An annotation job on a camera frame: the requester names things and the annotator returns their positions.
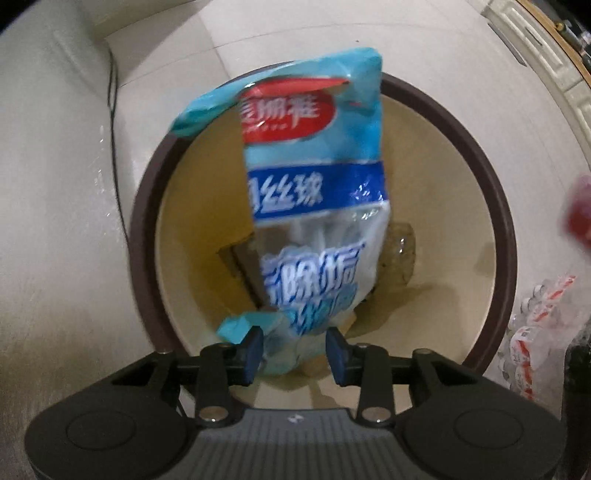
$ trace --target black cable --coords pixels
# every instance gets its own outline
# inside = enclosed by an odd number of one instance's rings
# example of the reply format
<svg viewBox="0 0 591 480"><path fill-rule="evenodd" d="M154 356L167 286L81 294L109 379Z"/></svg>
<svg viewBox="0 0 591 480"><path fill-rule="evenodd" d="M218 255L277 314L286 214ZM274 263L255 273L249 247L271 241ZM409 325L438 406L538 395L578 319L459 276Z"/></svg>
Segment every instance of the black cable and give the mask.
<svg viewBox="0 0 591 480"><path fill-rule="evenodd" d="M115 147L115 111L117 109L117 87L119 86L117 75L117 63L113 56L113 52L109 48L109 59L111 61L111 70L109 72L109 89L107 91L107 103L111 112L111 166L113 169L113 188L115 189L115 199L117 201L117 209L119 210L119 218L121 220L121 228L123 229L123 236L125 243L129 249L129 238L127 236L127 228L125 227L125 220L123 217L123 208L121 208L121 197L119 196L119 176L117 172L117 150ZM111 97L111 89L113 87L113 80L115 88Z"/></svg>

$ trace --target trash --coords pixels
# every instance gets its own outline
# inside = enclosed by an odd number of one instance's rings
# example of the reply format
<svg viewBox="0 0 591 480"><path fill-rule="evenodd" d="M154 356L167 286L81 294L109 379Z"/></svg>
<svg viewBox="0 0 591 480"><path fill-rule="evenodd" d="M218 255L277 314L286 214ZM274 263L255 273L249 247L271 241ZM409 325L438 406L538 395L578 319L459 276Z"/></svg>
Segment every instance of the trash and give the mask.
<svg viewBox="0 0 591 480"><path fill-rule="evenodd" d="M228 319L219 333L235 341L246 323L273 325L266 372L285 372L322 353L326 329L350 318L374 286L390 213L380 150L381 67L371 48L283 64L203 95L173 123L173 134L196 135L239 104L264 289L250 278L246 243L219 254L257 307L277 310L266 312L277 321L246 314Z"/></svg>

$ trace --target white wall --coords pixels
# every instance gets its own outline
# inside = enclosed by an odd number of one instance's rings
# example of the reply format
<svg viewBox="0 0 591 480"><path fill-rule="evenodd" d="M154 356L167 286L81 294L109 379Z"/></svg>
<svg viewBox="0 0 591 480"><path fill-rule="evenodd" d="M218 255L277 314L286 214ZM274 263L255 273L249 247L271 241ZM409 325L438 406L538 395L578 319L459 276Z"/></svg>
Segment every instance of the white wall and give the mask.
<svg viewBox="0 0 591 480"><path fill-rule="evenodd" d="M120 28L189 0L79 0L90 14L99 36L106 37ZM209 0L194 0L200 7Z"/></svg>
<svg viewBox="0 0 591 480"><path fill-rule="evenodd" d="M0 35L0 478L33 417L146 355L111 161L109 57L71 0Z"/></svg>

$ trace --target blue label band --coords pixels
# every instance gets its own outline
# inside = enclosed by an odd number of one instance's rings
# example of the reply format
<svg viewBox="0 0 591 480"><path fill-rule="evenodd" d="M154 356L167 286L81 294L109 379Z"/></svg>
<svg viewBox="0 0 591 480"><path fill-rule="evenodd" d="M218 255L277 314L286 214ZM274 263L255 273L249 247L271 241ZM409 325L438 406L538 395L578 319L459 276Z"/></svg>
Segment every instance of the blue label band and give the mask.
<svg viewBox="0 0 591 480"><path fill-rule="evenodd" d="M388 200L380 161L251 170L248 193L255 221Z"/></svg>

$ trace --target red object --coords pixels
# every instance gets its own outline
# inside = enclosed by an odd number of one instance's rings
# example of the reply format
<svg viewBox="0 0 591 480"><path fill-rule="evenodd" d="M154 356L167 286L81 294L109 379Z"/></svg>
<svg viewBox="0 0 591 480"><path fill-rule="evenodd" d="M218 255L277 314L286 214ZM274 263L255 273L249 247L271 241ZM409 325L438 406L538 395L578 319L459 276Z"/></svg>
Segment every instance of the red object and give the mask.
<svg viewBox="0 0 591 480"><path fill-rule="evenodd" d="M314 135L335 117L333 96L322 91L344 79L273 79L242 94L244 142L277 142Z"/></svg>
<svg viewBox="0 0 591 480"><path fill-rule="evenodd" d="M582 177L574 187L566 229L581 244L591 249L591 177Z"/></svg>

